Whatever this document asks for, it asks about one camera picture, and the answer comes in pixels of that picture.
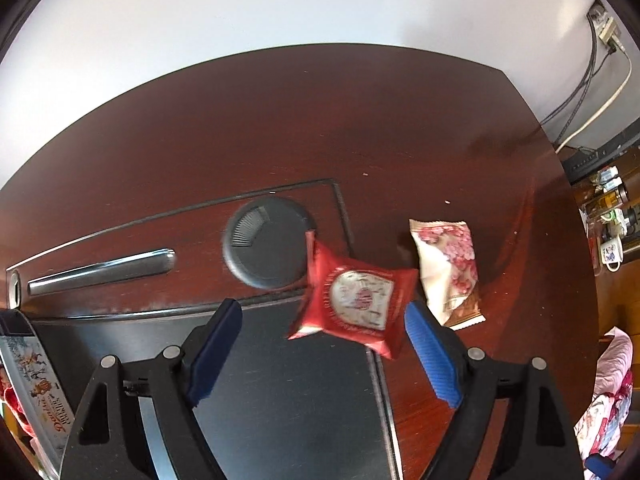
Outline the pink floral snack packet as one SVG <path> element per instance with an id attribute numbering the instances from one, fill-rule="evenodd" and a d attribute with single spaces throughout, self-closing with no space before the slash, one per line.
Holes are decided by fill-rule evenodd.
<path id="1" fill-rule="evenodd" d="M 486 321 L 480 312 L 475 250 L 463 222 L 409 220 L 427 307 L 440 325 L 462 330 Z"/>

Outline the pink floral cloth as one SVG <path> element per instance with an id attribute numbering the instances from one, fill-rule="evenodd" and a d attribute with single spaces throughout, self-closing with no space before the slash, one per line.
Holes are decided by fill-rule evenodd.
<path id="1" fill-rule="evenodd" d="M 591 403 L 574 427 L 582 460 L 596 453 L 613 454 L 630 411 L 634 345 L 618 327 L 611 328 L 605 336 L 611 341 L 597 362 Z"/>

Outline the round cookie tin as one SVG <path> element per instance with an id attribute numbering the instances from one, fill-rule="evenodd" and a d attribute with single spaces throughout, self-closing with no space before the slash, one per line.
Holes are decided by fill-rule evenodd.
<path id="1" fill-rule="evenodd" d="M 58 479 L 74 412 L 42 342 L 20 310 L 1 310 L 1 359 L 41 461 Z"/>

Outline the red snack packet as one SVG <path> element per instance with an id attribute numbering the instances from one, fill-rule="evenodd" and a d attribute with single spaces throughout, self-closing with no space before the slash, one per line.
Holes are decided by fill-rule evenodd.
<path id="1" fill-rule="evenodd" d="M 307 287 L 288 339 L 325 333 L 397 359 L 419 272 L 339 256 L 314 231 L 305 233 L 305 242 Z"/>

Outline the black monitor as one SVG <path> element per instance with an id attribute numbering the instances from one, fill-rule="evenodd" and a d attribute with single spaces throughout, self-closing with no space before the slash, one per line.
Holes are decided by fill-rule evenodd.
<path id="1" fill-rule="evenodd" d="M 570 184 L 588 177 L 619 158 L 631 148 L 638 148 L 640 139 L 640 119 L 621 131 L 600 148 L 578 148 L 562 162 L 562 166 Z"/>

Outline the wall socket with plugs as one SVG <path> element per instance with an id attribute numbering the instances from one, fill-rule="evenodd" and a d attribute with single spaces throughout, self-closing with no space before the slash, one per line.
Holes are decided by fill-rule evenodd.
<path id="1" fill-rule="evenodd" d="M 594 0 L 587 13 L 587 18 L 594 29 L 594 48 L 603 44 L 610 51 L 625 53 L 626 48 L 620 41 L 620 26 L 613 14 L 605 9 L 601 0 Z"/>

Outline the white blue mug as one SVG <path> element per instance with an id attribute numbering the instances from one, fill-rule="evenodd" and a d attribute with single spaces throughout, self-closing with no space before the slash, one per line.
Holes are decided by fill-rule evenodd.
<path id="1" fill-rule="evenodd" d="M 599 257 L 602 266 L 610 272 L 617 272 L 624 261 L 624 248 L 619 236 L 614 236 L 600 244 Z"/>

